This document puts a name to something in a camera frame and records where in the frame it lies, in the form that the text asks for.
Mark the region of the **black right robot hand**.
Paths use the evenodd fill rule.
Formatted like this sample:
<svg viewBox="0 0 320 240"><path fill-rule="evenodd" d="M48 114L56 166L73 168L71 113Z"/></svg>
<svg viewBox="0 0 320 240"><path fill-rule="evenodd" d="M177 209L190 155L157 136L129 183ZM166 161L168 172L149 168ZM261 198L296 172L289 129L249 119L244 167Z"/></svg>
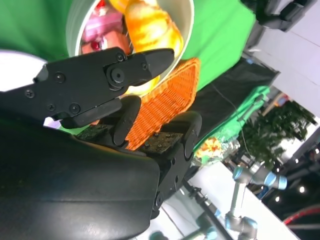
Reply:
<svg viewBox="0 0 320 240"><path fill-rule="evenodd" d="M182 185L202 117L180 113L128 150L141 99L125 92L174 58L114 47L46 63L1 92L1 239L129 240L150 226Z"/></svg>

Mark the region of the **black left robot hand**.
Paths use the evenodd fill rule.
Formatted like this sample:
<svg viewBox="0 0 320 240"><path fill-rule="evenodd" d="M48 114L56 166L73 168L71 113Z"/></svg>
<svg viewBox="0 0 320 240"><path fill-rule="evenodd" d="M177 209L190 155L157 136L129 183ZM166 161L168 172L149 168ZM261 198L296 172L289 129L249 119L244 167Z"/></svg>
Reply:
<svg viewBox="0 0 320 240"><path fill-rule="evenodd" d="M282 32L289 31L300 21L316 0L291 0L279 14L272 14L278 0L258 0L256 3L255 18L259 25Z"/></svg>

